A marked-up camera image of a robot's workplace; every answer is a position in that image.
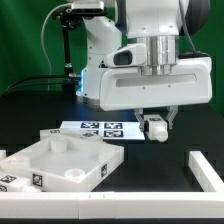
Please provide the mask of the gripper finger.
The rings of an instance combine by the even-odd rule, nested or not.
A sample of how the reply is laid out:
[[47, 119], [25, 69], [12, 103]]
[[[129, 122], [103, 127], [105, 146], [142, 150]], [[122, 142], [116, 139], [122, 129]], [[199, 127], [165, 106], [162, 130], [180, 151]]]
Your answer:
[[167, 114], [166, 120], [168, 121], [169, 129], [173, 128], [173, 121], [174, 121], [177, 113], [178, 113], [178, 107], [177, 106], [170, 106], [168, 108], [168, 114]]
[[145, 121], [143, 119], [143, 110], [142, 109], [135, 109], [134, 110], [134, 115], [139, 122], [140, 130], [144, 131], [145, 130]]

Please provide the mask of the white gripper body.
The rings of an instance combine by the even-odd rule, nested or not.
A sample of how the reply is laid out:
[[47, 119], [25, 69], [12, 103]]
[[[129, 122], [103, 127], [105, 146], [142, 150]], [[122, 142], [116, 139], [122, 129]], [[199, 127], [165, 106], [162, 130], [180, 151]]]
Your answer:
[[180, 59], [165, 75], [142, 75], [139, 67], [109, 69], [101, 79], [105, 111], [207, 103], [212, 98], [210, 57]]

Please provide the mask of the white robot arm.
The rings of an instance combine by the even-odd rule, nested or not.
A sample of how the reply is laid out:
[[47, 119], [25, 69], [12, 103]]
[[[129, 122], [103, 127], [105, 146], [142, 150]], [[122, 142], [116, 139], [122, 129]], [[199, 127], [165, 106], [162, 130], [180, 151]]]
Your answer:
[[86, 0], [87, 65], [80, 100], [105, 111], [132, 110], [144, 130], [146, 108], [169, 109], [212, 98], [211, 57], [196, 49], [179, 52], [207, 22], [210, 0], [111, 0], [115, 19], [102, 13], [105, 0]]

